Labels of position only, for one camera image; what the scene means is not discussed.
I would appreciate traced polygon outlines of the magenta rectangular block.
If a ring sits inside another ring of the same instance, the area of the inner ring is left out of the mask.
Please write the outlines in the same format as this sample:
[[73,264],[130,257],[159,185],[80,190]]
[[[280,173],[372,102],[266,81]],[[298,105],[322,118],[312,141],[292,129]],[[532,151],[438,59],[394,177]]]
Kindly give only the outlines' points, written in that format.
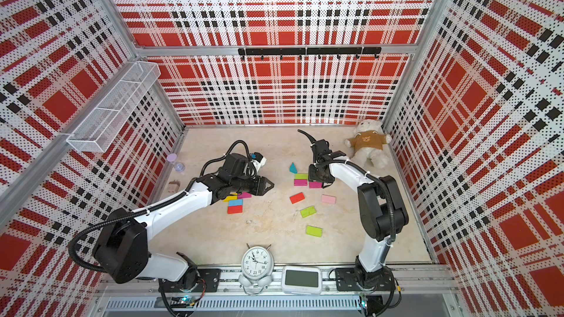
[[242,194],[239,194],[237,196],[238,199],[247,199],[247,198],[252,198],[252,195],[250,193],[247,192],[243,192]]

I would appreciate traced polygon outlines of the light green block top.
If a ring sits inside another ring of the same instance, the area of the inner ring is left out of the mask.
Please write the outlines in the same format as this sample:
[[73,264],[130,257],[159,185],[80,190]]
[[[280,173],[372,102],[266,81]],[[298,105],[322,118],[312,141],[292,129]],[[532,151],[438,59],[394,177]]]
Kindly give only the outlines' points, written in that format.
[[307,173],[295,174],[295,180],[308,180],[308,174]]

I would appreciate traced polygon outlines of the teal triangle block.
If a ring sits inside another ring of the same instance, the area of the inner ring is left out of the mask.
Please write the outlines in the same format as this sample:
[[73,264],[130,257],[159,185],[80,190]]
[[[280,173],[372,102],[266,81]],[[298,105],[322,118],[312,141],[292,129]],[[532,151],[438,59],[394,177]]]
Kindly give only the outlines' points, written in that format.
[[292,164],[290,165],[289,171],[290,171],[291,173],[293,173],[293,174],[297,174],[297,173],[298,173],[298,169],[297,169],[297,167],[295,166],[294,163],[292,163]]

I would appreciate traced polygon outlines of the yellow rectangular block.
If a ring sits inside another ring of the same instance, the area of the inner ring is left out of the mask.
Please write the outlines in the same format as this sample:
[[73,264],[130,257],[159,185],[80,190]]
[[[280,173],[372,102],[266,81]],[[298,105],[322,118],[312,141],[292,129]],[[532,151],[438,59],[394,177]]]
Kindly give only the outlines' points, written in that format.
[[238,199],[239,199],[239,198],[238,198],[238,195],[230,195],[230,196],[227,196],[227,198],[225,198],[225,199],[223,200],[223,202],[230,202],[230,201],[238,200]]

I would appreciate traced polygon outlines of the blue rectangular block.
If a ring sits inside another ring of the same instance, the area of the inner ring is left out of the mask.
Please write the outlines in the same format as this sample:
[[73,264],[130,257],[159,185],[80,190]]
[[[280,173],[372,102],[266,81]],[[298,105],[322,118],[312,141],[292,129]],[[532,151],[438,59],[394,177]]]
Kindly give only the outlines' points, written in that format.
[[242,206],[242,205],[243,205],[243,199],[229,201],[229,207]]

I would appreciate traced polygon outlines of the red block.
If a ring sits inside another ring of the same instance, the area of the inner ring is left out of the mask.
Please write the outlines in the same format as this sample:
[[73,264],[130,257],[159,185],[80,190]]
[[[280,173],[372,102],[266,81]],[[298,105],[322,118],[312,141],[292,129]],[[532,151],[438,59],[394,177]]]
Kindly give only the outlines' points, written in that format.
[[230,205],[228,207],[228,214],[241,214],[243,212],[243,205]]
[[304,195],[304,193],[300,192],[296,195],[292,195],[289,199],[290,199],[291,204],[296,204],[296,203],[299,203],[302,200],[304,200],[305,195]]

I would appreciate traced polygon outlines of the red block front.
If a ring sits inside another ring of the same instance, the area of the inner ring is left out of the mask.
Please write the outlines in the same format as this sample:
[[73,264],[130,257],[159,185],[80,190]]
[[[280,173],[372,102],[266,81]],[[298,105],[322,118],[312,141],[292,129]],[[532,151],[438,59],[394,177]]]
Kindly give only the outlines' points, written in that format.
[[230,205],[228,207],[228,214],[241,214],[243,212],[243,205]]

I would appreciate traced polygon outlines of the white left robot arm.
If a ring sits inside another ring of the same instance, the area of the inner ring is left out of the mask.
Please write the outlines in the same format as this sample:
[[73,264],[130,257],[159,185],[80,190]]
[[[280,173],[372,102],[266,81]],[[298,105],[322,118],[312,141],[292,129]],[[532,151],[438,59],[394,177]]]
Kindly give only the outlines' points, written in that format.
[[119,208],[106,221],[77,233],[68,244],[70,259],[84,269],[107,273],[118,284],[140,278],[182,280],[195,264],[183,254],[171,257],[150,252],[150,241],[179,220],[229,195],[246,192],[263,196],[274,187],[259,174],[266,158],[251,153],[243,140],[235,141],[223,156],[204,165],[214,163],[221,165],[212,173],[201,170],[184,190],[134,211]]

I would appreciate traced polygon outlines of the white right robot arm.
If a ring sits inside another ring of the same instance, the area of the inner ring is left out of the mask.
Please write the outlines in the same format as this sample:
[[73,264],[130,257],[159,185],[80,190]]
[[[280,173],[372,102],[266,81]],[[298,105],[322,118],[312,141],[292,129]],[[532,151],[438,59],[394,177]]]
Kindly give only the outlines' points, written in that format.
[[364,246],[355,259],[355,281],[363,290],[373,290],[389,270],[386,258],[408,224],[409,216],[396,180],[392,176],[376,177],[351,161],[342,151],[333,152],[329,142],[315,139],[303,130],[313,153],[308,179],[325,186],[340,180],[356,191],[362,227],[366,233]]

